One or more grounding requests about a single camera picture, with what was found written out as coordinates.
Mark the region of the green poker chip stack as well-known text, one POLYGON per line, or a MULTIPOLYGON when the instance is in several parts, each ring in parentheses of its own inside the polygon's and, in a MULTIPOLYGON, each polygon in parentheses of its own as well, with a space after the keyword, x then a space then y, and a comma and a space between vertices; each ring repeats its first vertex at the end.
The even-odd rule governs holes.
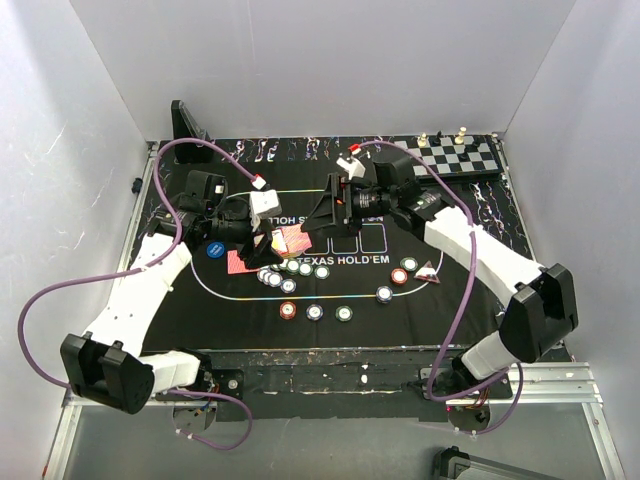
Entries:
POLYGON ((339 306, 335 311, 335 317, 340 322, 348 322, 353 318, 353 310, 346 305, 339 306))

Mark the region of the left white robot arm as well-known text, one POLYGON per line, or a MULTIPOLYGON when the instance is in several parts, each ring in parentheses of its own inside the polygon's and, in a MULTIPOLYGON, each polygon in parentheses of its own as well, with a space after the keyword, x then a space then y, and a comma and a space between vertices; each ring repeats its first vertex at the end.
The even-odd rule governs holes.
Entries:
POLYGON ((60 347, 76 395, 135 414, 153 395, 177 387, 193 400, 211 392, 213 368, 206 355, 187 348, 143 355, 143 341, 174 281, 203 244, 239 245, 248 268, 279 260, 269 221, 281 211, 278 195, 261 176, 250 181, 253 189, 239 211, 229 207, 226 179, 203 171, 190 172, 186 190, 164 198, 106 307, 83 334, 67 335, 60 347))

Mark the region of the blue small blind button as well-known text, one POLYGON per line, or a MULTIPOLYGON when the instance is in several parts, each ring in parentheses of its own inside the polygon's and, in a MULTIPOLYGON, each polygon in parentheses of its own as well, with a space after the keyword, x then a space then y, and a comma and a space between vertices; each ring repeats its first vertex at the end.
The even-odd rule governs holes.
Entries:
POLYGON ((225 245, 222 242, 211 242, 206 248, 206 254, 211 259, 219 259, 226 252, 225 245))

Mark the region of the spread green chips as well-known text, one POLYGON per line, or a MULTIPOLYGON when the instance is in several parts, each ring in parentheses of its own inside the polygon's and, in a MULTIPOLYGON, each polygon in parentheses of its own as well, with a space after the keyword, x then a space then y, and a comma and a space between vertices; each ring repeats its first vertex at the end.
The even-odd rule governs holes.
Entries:
POLYGON ((325 265, 313 266, 310 263, 296 259, 285 259, 278 265, 278 268, 290 274, 304 277, 314 276, 317 279, 326 279, 330 275, 330 270, 325 265))

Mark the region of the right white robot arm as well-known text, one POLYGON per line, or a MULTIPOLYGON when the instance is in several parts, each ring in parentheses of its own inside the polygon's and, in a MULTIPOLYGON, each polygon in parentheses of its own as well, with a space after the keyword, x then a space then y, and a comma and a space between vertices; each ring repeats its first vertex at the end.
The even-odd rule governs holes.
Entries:
POLYGON ((364 219, 389 215, 401 229, 467 267, 463 297, 468 299, 480 281, 504 306, 504 317, 496 331, 457 355, 448 370, 430 373, 427 396, 471 398, 512 364, 538 361, 577 328, 573 276, 560 264, 545 267, 488 234, 446 185, 422 187, 414 161, 409 153, 374 159, 375 178, 369 181, 357 158, 339 160, 344 172, 329 175, 302 229, 348 237, 360 232, 364 219))

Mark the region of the red cards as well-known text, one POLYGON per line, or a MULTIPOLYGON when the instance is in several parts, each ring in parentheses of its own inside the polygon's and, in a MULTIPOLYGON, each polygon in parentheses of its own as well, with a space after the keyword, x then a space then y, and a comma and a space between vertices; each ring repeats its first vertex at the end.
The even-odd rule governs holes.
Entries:
POLYGON ((227 252, 227 273, 229 275, 250 273, 251 270, 245 266, 244 261, 239 257, 236 250, 227 252))

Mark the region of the red poker chip stack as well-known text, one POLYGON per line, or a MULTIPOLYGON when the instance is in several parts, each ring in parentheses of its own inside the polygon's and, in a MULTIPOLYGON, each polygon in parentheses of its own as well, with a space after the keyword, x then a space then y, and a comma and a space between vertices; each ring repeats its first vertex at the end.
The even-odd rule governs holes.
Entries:
POLYGON ((285 301, 279 307, 279 315, 284 320, 291 320, 296 316, 297 308, 293 302, 285 301))

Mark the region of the spread blue white chips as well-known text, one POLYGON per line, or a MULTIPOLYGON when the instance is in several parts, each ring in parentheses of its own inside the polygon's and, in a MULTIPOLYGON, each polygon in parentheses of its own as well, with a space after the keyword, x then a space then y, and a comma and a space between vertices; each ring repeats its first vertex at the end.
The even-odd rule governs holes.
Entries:
POLYGON ((285 294, 294 293, 297 289, 297 284, 293 279, 284 278, 278 271, 268 268, 260 269, 257 273, 257 278, 264 285, 271 288, 279 288, 285 294))

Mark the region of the red playing card deck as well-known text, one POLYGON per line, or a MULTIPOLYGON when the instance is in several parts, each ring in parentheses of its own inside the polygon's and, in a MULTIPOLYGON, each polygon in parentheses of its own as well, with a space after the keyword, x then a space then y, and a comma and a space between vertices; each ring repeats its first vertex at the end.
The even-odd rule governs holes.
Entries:
POLYGON ((274 229, 271 246, 283 259, 296 258, 312 247, 308 233, 301 230, 300 224, 274 229))

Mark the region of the blue poker chip stack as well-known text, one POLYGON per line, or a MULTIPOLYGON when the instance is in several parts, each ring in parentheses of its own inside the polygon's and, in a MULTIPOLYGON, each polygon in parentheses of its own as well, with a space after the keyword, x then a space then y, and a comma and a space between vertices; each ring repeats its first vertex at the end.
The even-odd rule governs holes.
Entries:
POLYGON ((307 307, 305 315, 311 321, 319 321, 324 315, 324 309, 318 304, 312 304, 307 307))

